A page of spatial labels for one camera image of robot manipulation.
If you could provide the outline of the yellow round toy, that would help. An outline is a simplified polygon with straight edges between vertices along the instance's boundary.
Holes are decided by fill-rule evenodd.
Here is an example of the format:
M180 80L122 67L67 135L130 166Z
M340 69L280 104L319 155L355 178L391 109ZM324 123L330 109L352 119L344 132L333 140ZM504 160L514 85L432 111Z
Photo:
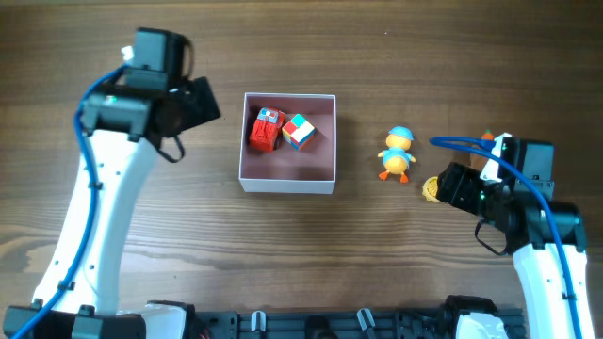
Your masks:
M426 182L422 186L422 195L429 202L438 203L438 200L436 198L437 191L438 191L437 180L438 180L437 176L430 177L426 180Z

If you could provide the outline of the yellow duck toy blue hat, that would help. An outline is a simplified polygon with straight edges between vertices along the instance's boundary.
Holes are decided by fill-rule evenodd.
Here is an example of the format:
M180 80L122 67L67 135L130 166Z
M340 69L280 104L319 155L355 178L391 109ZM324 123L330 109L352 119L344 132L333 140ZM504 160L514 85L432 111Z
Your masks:
M406 175L406 170L410 168L416 159L408 153L414 141L414 136L411 130L407 127L393 127L387 135L385 144L386 150L381 151L378 157L382 159L384 171L378 177L385 181L390 174L399 175L400 182L407 184L409 178Z

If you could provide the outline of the red toy fire truck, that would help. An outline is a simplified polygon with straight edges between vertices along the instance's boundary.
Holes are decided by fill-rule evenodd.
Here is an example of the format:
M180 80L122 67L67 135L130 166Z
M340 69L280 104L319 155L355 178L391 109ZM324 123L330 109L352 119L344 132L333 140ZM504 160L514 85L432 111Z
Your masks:
M261 152L272 152L285 123L285 113L276 108L262 107L249 136L250 146Z

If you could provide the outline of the colourful puzzle cube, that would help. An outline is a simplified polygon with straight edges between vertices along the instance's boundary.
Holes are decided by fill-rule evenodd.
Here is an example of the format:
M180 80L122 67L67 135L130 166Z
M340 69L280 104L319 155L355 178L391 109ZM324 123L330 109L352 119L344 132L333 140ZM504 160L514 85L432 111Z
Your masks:
M282 128L285 141L298 151L314 137L315 132L315 126L301 114L295 115Z

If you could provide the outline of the white box pink interior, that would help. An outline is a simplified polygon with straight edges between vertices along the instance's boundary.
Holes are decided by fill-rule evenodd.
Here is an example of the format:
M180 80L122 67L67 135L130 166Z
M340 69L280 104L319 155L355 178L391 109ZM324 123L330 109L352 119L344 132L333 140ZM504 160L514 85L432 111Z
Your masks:
M336 152L334 95L245 94L238 170L244 191L331 194Z

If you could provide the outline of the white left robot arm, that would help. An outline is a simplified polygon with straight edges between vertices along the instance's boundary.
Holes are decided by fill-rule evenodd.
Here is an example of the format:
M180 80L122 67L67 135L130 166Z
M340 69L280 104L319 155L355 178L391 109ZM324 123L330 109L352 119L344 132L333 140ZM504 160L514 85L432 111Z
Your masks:
M215 120L204 77L154 89L95 83L74 116L80 163L51 264L28 306L8 308L8 338L193 338L202 323L190 303L151 300L119 308L125 240L139 192L164 155L161 142Z

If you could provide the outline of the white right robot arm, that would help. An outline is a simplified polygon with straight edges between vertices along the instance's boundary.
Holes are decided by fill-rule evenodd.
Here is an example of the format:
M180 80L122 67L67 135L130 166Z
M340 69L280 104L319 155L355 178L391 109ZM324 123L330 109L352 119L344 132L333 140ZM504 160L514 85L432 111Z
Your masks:
M593 338L586 287L587 240L578 208L548 202L554 226L532 192L519 180L486 183L470 167L452 162L437 177L436 198L504 233L522 286L533 338Z

